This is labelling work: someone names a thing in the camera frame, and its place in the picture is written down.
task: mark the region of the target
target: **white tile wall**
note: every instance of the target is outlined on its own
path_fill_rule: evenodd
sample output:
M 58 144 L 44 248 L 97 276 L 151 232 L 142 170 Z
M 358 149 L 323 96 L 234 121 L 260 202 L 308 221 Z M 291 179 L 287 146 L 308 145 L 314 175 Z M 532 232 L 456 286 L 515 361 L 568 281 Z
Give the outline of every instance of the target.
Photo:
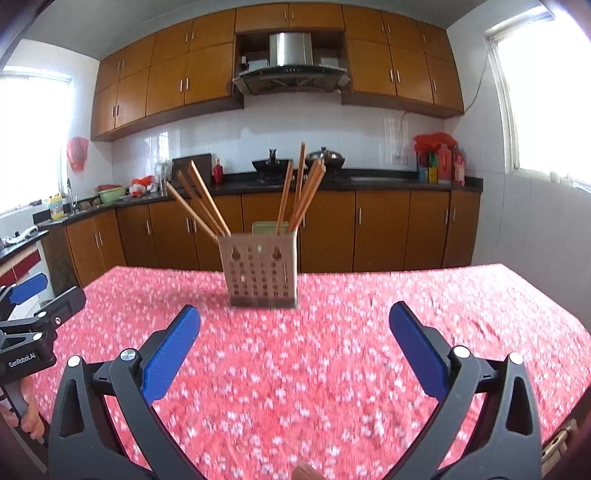
M 442 131 L 443 121 L 406 114 L 400 146 L 401 117 L 393 110 L 343 106 L 338 93 L 246 97 L 244 110 L 189 118 L 113 142 L 113 179 L 128 184 L 153 173 L 159 159 L 200 153 L 219 157 L 225 173 L 253 171 L 251 162 L 267 158 L 269 148 L 296 160 L 302 141 L 308 151 L 339 151 L 345 167 L 416 170 L 414 136 Z M 392 163 L 399 148 L 408 165 Z

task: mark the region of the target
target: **black countertop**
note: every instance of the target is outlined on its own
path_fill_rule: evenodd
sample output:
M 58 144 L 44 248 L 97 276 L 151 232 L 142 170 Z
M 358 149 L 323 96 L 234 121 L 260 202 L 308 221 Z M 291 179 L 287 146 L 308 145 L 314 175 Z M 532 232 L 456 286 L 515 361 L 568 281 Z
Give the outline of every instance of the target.
M 17 255 L 17 253 L 21 252 L 24 248 L 36 243 L 38 240 L 41 240 L 41 237 L 43 237 L 46 234 L 47 232 L 39 231 L 36 235 L 32 236 L 31 238 L 27 238 L 24 242 L 21 242 L 17 245 L 10 245 L 0 250 L 0 265 L 6 263 L 12 257 Z
M 438 183 L 421 183 L 416 179 L 416 172 L 391 171 L 391 170 L 361 170 L 343 169 L 337 179 L 325 177 L 320 184 L 320 190 L 332 190 L 346 192 L 351 190 L 434 190 L 449 192 L 451 190 L 467 190 L 470 192 L 482 192 L 483 181 L 477 177 L 466 177 L 466 186 L 444 185 Z M 283 185 L 264 184 L 258 179 L 256 173 L 230 174 L 224 177 L 221 185 L 209 186 L 209 192 L 213 197 L 223 195 L 240 195 L 248 193 L 280 192 Z M 184 189 L 178 192 L 186 199 L 189 198 Z M 117 202 L 107 203 L 98 207 L 92 207 L 84 212 L 67 215 L 58 220 L 47 219 L 43 221 L 42 214 L 35 216 L 35 221 L 40 230 L 52 226 L 69 225 L 70 223 L 89 218 L 98 213 L 106 212 L 114 208 L 128 207 L 132 205 L 144 205 L 147 203 L 172 201 L 171 196 L 163 196 L 159 193 L 149 194 L 143 197 L 127 197 Z

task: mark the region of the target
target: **kitchen countertop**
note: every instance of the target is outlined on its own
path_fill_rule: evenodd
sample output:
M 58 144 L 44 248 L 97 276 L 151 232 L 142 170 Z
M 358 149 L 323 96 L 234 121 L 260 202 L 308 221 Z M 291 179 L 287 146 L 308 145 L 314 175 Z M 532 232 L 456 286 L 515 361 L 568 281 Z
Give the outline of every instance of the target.
M 482 192 L 483 181 L 477 177 L 466 177 L 466 186 L 458 187 L 455 185 L 444 185 L 438 183 L 421 183 L 416 179 L 416 172 L 391 171 L 391 170 L 362 170 L 362 169 L 343 169 L 340 171 L 342 177 L 340 180 L 333 180 L 325 177 L 320 185 L 320 190 L 332 191 L 354 191 L 354 190 L 434 190 L 449 192 L 451 190 L 467 190 L 470 192 Z M 209 192 L 213 197 L 223 195 L 240 195 L 249 193 L 271 193 L 280 192 L 282 184 L 262 184 L 258 181 L 258 174 L 229 174 L 226 175 L 224 183 L 221 185 L 212 184 L 209 186 Z M 184 189 L 179 189 L 179 193 L 186 199 L 189 196 Z M 77 212 L 74 215 L 67 215 L 58 220 L 45 220 L 37 223 L 39 229 L 48 229 L 53 226 L 69 225 L 79 220 L 89 218 L 98 213 L 122 208 L 132 205 L 144 205 L 147 203 L 172 201 L 171 196 L 162 196 L 159 193 L 149 194 L 142 197 L 127 197 L 113 203 L 91 207 L 84 212 Z

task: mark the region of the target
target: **human hand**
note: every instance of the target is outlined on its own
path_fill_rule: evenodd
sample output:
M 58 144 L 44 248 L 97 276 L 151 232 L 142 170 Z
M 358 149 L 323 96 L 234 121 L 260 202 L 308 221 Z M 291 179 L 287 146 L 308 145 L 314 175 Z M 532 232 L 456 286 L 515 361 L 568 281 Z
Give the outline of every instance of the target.
M 33 440 L 41 438 L 45 432 L 45 427 L 39 416 L 39 406 L 34 395 L 33 379 L 31 377 L 23 378 L 19 383 L 19 387 L 23 399 L 29 405 L 21 419 L 22 431 L 30 433 Z M 18 417 L 14 413 L 3 406 L 0 406 L 0 413 L 9 427 L 15 428 L 18 426 Z

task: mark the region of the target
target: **kitchen appliance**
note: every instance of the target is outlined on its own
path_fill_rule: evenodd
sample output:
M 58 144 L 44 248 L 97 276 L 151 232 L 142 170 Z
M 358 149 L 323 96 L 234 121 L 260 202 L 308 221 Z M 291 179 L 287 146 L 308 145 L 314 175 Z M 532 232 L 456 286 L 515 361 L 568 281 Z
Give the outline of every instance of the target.
M 333 92 L 345 87 L 347 70 L 314 65 L 309 32 L 269 35 L 268 66 L 242 72 L 233 80 L 243 95 L 277 92 Z
M 306 166 L 312 168 L 314 162 L 321 158 L 324 160 L 327 172 L 338 170 L 345 163 L 345 158 L 340 153 L 329 150 L 326 147 L 320 147 L 320 150 L 306 155 Z

